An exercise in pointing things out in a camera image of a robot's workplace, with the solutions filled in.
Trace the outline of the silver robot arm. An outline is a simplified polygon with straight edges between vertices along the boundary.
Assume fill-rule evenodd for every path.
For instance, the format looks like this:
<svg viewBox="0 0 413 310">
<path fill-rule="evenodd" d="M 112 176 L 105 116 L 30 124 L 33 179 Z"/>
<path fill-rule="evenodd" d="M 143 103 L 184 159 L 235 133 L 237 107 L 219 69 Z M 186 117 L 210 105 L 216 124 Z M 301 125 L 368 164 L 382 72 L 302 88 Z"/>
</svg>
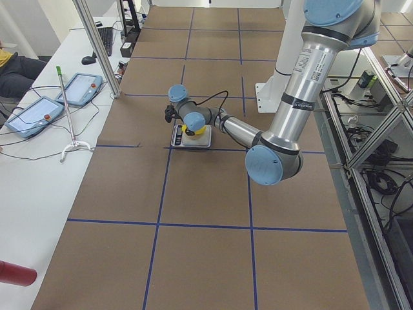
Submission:
<svg viewBox="0 0 413 310">
<path fill-rule="evenodd" d="M 378 40 L 380 1 L 305 1 L 303 13 L 303 45 L 268 130 L 262 132 L 222 107 L 202 107 L 181 84 L 168 91 L 166 121 L 180 119 L 192 132 L 212 125 L 228 134 L 248 148 L 245 166 L 260 185 L 275 185 L 301 170 L 298 139 L 337 54 Z"/>
</svg>

